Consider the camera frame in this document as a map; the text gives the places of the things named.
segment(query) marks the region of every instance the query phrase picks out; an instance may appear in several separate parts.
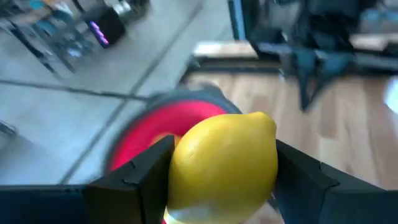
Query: yellow lemon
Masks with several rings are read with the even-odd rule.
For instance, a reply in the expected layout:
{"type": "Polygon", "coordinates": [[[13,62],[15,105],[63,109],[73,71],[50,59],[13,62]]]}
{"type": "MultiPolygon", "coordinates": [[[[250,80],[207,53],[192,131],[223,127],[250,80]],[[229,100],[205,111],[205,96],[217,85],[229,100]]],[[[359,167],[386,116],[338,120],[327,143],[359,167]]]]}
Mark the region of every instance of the yellow lemon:
{"type": "Polygon", "coordinates": [[[189,130],[169,170],[168,224],[235,224],[271,196],[276,125],[261,112],[222,114],[189,130]]]}

